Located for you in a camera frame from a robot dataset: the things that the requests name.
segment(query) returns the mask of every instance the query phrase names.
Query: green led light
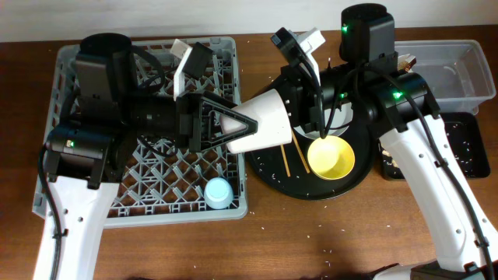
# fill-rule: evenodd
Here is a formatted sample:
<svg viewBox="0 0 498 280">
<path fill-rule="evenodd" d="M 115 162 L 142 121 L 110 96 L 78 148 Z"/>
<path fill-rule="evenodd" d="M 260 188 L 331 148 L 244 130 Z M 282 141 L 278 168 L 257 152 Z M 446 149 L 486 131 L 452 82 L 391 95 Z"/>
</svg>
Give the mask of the green led light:
<svg viewBox="0 0 498 280">
<path fill-rule="evenodd" d="M 393 93 L 393 94 L 392 94 L 392 96 L 393 96 L 396 100 L 398 100 L 398 99 L 400 99 L 400 98 L 403 96 L 403 93 Z"/>
</svg>

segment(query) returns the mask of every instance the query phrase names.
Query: yellow bowl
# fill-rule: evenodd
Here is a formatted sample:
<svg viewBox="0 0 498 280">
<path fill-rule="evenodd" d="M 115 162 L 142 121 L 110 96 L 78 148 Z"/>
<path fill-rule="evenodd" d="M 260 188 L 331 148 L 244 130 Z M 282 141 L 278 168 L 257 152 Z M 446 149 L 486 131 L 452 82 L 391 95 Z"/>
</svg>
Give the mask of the yellow bowl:
<svg viewBox="0 0 498 280">
<path fill-rule="evenodd" d="M 313 173 L 325 180 L 341 179 L 355 166 L 355 153 L 351 145 L 337 136 L 329 135 L 313 141 L 307 158 Z"/>
</svg>

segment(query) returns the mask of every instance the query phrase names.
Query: white paper cup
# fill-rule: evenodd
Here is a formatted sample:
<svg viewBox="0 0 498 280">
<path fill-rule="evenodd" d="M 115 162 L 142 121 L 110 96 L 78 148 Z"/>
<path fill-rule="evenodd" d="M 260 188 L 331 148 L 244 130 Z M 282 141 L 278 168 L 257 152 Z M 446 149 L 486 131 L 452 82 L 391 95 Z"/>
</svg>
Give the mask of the white paper cup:
<svg viewBox="0 0 498 280">
<path fill-rule="evenodd" d="M 231 141 L 226 145 L 232 153 L 250 152 L 287 144 L 293 139 L 286 107 L 276 89 L 256 96 L 232 110 L 258 122 L 258 132 Z M 223 134 L 244 128 L 244 125 L 239 121 L 223 115 L 220 117 L 219 123 Z"/>
</svg>

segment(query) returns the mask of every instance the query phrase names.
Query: white bracket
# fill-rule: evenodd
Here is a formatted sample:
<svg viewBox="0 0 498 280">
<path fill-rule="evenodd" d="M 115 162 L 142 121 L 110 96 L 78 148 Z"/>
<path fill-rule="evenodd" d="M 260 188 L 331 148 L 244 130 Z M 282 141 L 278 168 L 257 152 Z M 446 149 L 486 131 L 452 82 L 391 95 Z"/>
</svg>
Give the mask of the white bracket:
<svg viewBox="0 0 498 280">
<path fill-rule="evenodd" d="M 176 101 L 177 96 L 185 91 L 185 74 L 184 67 L 187 63 L 188 57 L 192 52 L 192 47 L 188 44 L 175 39 L 173 46 L 171 47 L 170 53 L 181 59 L 180 64 L 173 76 L 173 99 Z"/>
<path fill-rule="evenodd" d="M 303 49 L 308 60 L 310 61 L 314 73 L 318 77 L 318 82 L 321 84 L 320 69 L 318 68 L 317 61 L 314 60 L 311 53 L 318 49 L 323 43 L 325 43 L 325 38 L 321 35 L 320 30 L 315 27 L 308 32 L 298 35 L 296 40 Z"/>
</svg>

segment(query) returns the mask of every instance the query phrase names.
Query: light blue cup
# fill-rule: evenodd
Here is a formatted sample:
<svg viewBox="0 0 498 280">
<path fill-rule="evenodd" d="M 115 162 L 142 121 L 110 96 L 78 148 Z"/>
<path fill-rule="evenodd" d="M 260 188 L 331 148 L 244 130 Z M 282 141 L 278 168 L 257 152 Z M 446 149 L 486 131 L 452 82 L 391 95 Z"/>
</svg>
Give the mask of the light blue cup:
<svg viewBox="0 0 498 280">
<path fill-rule="evenodd" d="M 209 180 L 205 186 L 204 200 L 213 209 L 227 208 L 233 201 L 230 183 L 220 177 Z"/>
</svg>

